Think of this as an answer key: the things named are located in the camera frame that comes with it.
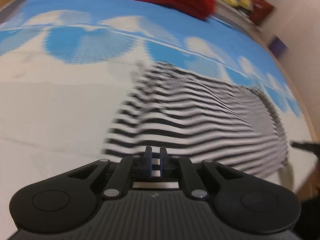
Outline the striped white vest sweater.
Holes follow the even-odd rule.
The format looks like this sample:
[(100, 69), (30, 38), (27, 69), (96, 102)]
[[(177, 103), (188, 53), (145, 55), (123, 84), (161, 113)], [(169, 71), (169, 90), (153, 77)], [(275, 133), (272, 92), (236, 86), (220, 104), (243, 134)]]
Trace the striped white vest sweater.
[(212, 159), (259, 178), (287, 164), (287, 138), (274, 104), (259, 89), (234, 85), (166, 62), (136, 78), (109, 126), (113, 161), (146, 146), (193, 163)]

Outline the blue white patterned bedsheet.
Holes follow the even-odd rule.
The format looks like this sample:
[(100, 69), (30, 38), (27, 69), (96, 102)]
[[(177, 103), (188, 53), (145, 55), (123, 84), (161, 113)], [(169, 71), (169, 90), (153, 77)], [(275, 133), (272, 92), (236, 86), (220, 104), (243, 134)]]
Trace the blue white patterned bedsheet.
[(1, 239), (16, 231), (16, 191), (102, 156), (118, 105), (156, 61), (257, 86), (288, 139), (313, 139), (279, 63), (220, 16), (131, 0), (17, 0), (1, 10)]

